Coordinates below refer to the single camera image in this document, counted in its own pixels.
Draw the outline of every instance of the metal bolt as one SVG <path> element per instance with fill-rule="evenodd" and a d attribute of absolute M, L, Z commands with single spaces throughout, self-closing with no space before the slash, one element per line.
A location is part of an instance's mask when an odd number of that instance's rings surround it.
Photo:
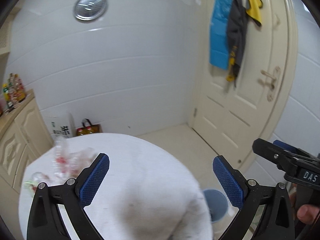
<path fill-rule="evenodd" d="M 254 179 L 249 179 L 249 180 L 248 180 L 248 184 L 249 184 L 250 186 L 255 186 L 255 185 L 257 185 L 257 182 L 256 182 Z"/>
<path fill-rule="evenodd" d="M 282 182 L 280 182 L 278 185 L 280 188 L 285 189 L 285 184 L 283 184 Z"/>
<path fill-rule="evenodd" d="M 73 185 L 75 182 L 76 182 L 75 179 L 68 179 L 68 180 L 67 180 L 67 184 L 68 184 L 68 185 Z"/>
<path fill-rule="evenodd" d="M 45 183 L 41 182 L 39 185 L 38 185 L 38 188 L 39 189 L 43 189 L 45 187 Z"/>

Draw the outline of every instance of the white tablecloth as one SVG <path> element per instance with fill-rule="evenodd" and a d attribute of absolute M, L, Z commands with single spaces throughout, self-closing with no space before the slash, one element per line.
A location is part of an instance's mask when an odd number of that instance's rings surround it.
<path fill-rule="evenodd" d="M 165 150 L 142 139 L 100 133 L 68 139 L 70 152 L 92 147 L 110 158 L 110 169 L 85 212 L 105 240 L 211 240 L 209 211 L 198 182 Z M 23 182 L 40 171 L 53 177 L 53 149 L 30 164 Z M 26 239 L 32 197 L 21 188 L 19 220 Z M 71 239 L 79 239 L 64 206 Z"/>

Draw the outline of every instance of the kitchen countertop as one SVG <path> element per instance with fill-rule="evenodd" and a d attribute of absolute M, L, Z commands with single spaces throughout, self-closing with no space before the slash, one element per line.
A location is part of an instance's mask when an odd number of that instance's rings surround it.
<path fill-rule="evenodd" d="M 17 117 L 17 115 L 22 111 L 22 109 L 33 99 L 35 98 L 35 94 L 33 89 L 27 91 L 27 97 L 23 100 L 19 106 L 12 110 L 10 113 L 3 113 L 0 117 L 0 140 L 2 139 L 4 133 L 9 128 L 13 120 Z"/>

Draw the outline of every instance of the cabinet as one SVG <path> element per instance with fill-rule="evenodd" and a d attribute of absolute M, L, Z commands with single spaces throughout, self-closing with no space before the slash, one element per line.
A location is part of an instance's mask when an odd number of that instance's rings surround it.
<path fill-rule="evenodd" d="M 25 168 L 53 145 L 34 94 L 28 94 L 17 109 L 0 117 L 0 215 L 17 240 L 23 239 L 18 206 Z"/>

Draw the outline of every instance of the beige tile floor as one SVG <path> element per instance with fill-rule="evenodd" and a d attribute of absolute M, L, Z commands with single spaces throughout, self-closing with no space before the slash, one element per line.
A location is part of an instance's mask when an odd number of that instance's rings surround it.
<path fill-rule="evenodd" d="M 151 142 L 166 150 L 182 162 L 195 176 L 201 189 L 214 188 L 224 193 L 220 183 L 212 171 L 212 160 L 216 152 L 188 125 L 178 125 L 163 130 L 147 133 L 139 138 Z M 231 206 L 222 220 L 212 225 L 215 239 L 219 239 L 228 227 L 237 208 Z M 251 239 L 247 232 L 244 239 Z"/>

